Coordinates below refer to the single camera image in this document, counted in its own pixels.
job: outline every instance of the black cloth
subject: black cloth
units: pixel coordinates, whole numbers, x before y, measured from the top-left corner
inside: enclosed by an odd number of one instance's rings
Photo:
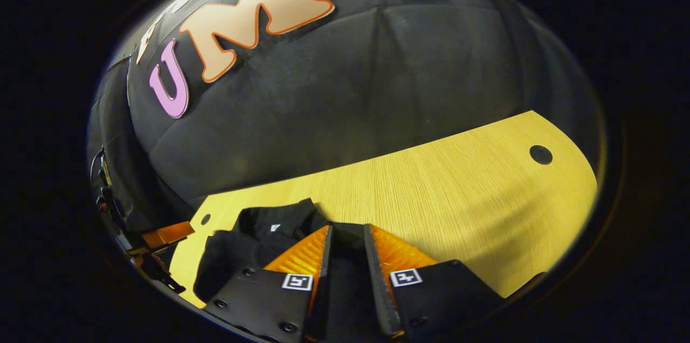
[[[304,237],[329,224],[333,226],[333,235],[328,261],[328,341],[390,341],[380,333],[364,226],[329,222],[310,198],[284,207],[246,208],[232,230],[215,232],[206,242],[194,294],[201,301],[210,301],[244,267],[266,266]]]
[[[127,72],[129,110],[172,195],[197,210],[212,194],[357,163],[529,110],[598,170],[602,131],[587,76],[515,0],[330,1],[333,13],[280,35],[266,33],[268,14],[259,11],[254,48],[219,38],[237,62],[211,84],[190,36],[176,29],[208,2],[238,0],[190,0],[155,26]],[[149,85],[173,38],[189,87],[180,119]],[[173,94],[169,70],[160,75]]]
[[[194,294],[209,301],[240,269],[268,265],[325,225],[310,198],[283,207],[245,208],[231,231],[219,230],[206,241]]]
[[[195,211],[156,175],[136,139],[127,111],[129,63],[126,58],[114,64],[96,89],[88,122],[86,163],[91,166],[101,147],[105,148],[113,194],[122,205],[126,230],[142,233],[188,221]],[[88,169],[94,200],[103,186],[99,166],[100,161],[96,161],[93,169]]]

